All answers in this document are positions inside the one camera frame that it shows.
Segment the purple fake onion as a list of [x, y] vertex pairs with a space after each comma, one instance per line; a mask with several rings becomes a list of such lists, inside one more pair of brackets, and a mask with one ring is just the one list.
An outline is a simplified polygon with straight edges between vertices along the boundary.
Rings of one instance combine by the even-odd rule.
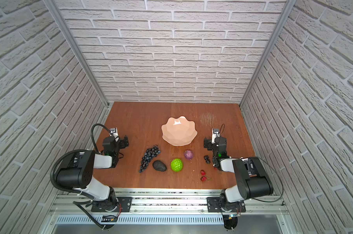
[[192, 150], [186, 150], [186, 151], [184, 152], [184, 157], [185, 157], [185, 159], [187, 159], [187, 160], [192, 160], [192, 159], [194, 158], [194, 153], [193, 153], [193, 151], [192, 151]]

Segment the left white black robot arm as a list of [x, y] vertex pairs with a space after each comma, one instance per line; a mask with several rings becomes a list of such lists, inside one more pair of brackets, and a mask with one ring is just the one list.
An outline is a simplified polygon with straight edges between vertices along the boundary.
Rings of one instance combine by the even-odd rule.
[[128, 137], [107, 137], [104, 151], [73, 150], [57, 160], [51, 169], [52, 185], [60, 191], [76, 193], [89, 199], [77, 205], [91, 207], [92, 212], [129, 212], [132, 198], [118, 198], [114, 188], [104, 185], [93, 176], [94, 169], [115, 168], [120, 150], [129, 146]]

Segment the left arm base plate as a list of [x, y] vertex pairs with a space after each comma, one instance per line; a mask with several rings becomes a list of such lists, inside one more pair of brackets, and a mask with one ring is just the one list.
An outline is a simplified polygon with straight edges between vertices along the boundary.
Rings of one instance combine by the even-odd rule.
[[91, 211], [99, 212], [129, 212], [132, 205], [132, 197], [116, 197], [113, 201], [109, 199], [103, 201], [94, 201], [92, 203]]

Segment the small dark berry cluster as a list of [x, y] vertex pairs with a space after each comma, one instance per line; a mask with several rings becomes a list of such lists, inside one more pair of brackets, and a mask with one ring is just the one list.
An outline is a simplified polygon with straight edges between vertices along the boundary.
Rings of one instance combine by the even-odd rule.
[[210, 163], [211, 163], [211, 161], [210, 161], [208, 155], [205, 155], [205, 156], [204, 156], [204, 160], [205, 160], [205, 162], [206, 162], [207, 164], [210, 164]]

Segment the pink wavy fruit bowl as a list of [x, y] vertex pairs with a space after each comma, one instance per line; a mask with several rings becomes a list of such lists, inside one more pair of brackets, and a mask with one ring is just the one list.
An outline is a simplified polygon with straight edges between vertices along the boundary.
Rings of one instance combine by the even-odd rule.
[[172, 146], [188, 145], [197, 136], [195, 123], [184, 116], [177, 119], [170, 117], [161, 129], [162, 138]]

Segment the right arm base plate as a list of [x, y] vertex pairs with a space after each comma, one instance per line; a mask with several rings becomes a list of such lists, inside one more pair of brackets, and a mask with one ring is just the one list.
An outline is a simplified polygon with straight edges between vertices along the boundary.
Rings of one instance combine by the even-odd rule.
[[224, 198], [207, 197], [207, 207], [209, 213], [245, 213], [244, 201], [227, 202]]

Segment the red cherry pair front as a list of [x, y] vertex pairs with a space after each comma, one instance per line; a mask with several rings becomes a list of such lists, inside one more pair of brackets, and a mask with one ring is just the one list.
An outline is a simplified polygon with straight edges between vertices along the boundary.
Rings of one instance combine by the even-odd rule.
[[207, 176], [204, 170], [201, 170], [200, 174], [201, 174], [201, 178], [200, 178], [201, 181], [208, 181], [212, 179], [211, 177]]

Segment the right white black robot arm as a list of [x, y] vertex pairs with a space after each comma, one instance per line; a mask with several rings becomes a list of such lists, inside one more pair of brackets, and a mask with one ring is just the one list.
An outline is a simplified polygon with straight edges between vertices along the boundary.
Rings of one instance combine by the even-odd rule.
[[224, 137], [205, 138], [204, 148], [213, 152], [213, 167], [235, 175], [236, 185], [224, 189], [218, 200], [221, 210], [241, 211], [242, 203], [271, 195], [274, 192], [271, 180], [257, 157], [235, 159], [227, 155], [227, 140]]

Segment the dark grape bunch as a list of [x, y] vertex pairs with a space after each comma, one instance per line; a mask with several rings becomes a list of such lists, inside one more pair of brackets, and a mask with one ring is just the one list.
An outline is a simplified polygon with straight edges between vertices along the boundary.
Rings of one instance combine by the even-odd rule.
[[144, 153], [144, 156], [142, 157], [139, 172], [140, 173], [144, 172], [149, 166], [149, 164], [151, 163], [151, 161], [154, 158], [156, 158], [160, 153], [161, 153], [161, 150], [157, 145], [154, 145], [153, 147], [148, 148]]

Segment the dark fake avocado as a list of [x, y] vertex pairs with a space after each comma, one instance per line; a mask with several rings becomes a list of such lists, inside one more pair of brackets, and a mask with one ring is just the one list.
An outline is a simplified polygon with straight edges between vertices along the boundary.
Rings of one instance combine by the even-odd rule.
[[156, 171], [159, 171], [159, 172], [167, 171], [167, 166], [160, 160], [154, 161], [152, 166]]

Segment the green bumpy fake fruit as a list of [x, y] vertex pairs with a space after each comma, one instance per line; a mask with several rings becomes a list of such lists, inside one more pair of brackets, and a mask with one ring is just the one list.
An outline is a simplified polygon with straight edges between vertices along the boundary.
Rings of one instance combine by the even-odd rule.
[[171, 161], [171, 169], [174, 172], [180, 172], [183, 169], [183, 161], [179, 158], [176, 158]]

